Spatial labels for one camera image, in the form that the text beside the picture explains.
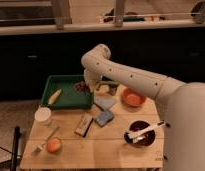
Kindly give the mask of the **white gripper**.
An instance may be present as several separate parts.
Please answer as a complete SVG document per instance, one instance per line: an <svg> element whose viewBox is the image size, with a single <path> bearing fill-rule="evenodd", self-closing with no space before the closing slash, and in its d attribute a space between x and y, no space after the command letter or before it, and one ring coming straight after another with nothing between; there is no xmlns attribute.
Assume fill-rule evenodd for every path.
<svg viewBox="0 0 205 171"><path fill-rule="evenodd" d="M102 76L100 74L94 73L89 71L88 69L84 70L84 82L85 87L90 87L90 92L94 92L96 89L96 85L98 82L100 82L102 79Z"/></svg>

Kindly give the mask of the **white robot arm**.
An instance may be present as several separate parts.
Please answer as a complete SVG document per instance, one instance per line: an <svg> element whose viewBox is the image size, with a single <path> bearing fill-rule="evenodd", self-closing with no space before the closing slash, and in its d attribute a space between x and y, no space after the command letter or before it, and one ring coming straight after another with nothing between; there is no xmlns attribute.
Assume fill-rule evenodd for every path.
<svg viewBox="0 0 205 171"><path fill-rule="evenodd" d="M81 58L85 82L94 88L102 77L117 81L163 108L164 171L205 171L205 83L174 78L118 64L99 44Z"/></svg>

